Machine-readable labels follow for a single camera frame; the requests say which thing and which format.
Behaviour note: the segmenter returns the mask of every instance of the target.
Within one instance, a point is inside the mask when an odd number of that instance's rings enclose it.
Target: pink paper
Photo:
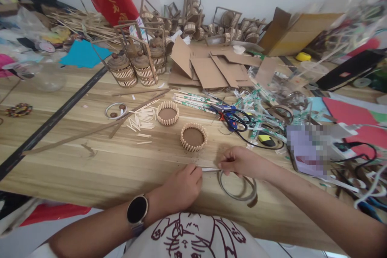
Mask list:
[[[13,75],[9,71],[3,70],[2,67],[14,62],[15,61],[11,57],[7,56],[6,54],[0,54],[0,78],[9,77]]]

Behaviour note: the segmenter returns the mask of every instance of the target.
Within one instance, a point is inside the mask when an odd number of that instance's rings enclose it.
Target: scissors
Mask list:
[[[248,129],[248,125],[251,123],[250,116],[242,111],[237,109],[235,106],[224,106],[224,105],[211,105],[212,108],[221,115],[221,121],[226,121],[228,129],[231,132],[244,132]],[[241,113],[244,117],[247,118],[247,121],[242,120],[236,113]],[[243,125],[243,129],[238,129],[238,123]]]

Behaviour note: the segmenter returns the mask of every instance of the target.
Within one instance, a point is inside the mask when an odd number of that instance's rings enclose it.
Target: hand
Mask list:
[[[202,189],[202,174],[200,167],[190,163],[175,171],[162,186],[146,194],[149,201],[147,216],[152,216],[152,223],[188,209]]]
[[[244,175],[260,180],[267,180],[269,173],[276,169],[274,163],[241,146],[234,146],[226,150],[218,167],[225,175],[229,175],[232,171],[239,177]]]

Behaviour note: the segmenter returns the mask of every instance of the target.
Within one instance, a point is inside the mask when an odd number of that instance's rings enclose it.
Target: smartwatch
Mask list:
[[[145,195],[136,196],[129,204],[127,219],[135,237],[144,231],[144,218],[148,212],[148,200]]]

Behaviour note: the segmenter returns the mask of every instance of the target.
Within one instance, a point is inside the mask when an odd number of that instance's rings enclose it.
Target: blue scissors handle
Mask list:
[[[238,115],[236,115],[236,112],[240,112],[241,114],[243,114],[243,116],[245,116],[248,119],[248,121],[244,121],[243,119],[241,119]],[[228,109],[228,110],[224,110],[223,113],[224,113],[224,119],[226,120],[229,128],[232,129],[233,131],[245,132],[248,129],[248,125],[251,123],[250,116],[242,110]],[[242,124],[244,128],[243,129],[236,128],[237,126],[236,124],[233,124],[234,122]]]

